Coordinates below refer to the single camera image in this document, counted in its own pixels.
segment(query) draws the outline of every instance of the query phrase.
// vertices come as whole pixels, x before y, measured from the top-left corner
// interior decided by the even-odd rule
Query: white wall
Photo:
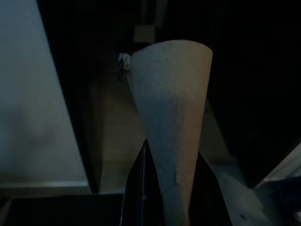
[[[36,0],[0,1],[0,188],[87,185]]]

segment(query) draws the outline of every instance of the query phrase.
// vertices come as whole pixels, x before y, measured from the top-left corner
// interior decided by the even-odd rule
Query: cardboard cone
[[[189,225],[211,61],[211,49],[187,40],[157,43],[131,57],[128,82],[156,166],[167,226]]]

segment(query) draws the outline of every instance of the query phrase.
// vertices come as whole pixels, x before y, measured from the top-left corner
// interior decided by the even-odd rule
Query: beige wall
[[[87,186],[36,0],[0,1],[0,188]]]

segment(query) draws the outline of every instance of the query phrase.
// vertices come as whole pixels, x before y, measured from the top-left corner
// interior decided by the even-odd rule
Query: dark background
[[[131,29],[141,23],[140,2],[39,0],[38,4],[90,186],[96,192],[101,166],[93,162],[87,142],[92,136],[85,133],[85,125],[93,123],[88,84],[102,72],[105,43],[111,38],[106,31],[119,15],[131,22],[115,51],[132,48]],[[157,30],[158,42],[195,40],[213,50],[207,98],[249,186],[256,186],[301,141],[298,10],[297,3],[288,1],[170,0],[163,27]]]

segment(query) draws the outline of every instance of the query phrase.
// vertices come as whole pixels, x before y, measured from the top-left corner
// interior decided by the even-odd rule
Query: black object
[[[219,184],[198,156],[190,201],[191,226],[231,226]],[[163,226],[163,203],[147,141],[129,173],[124,196],[78,195],[12,201],[4,226]]]

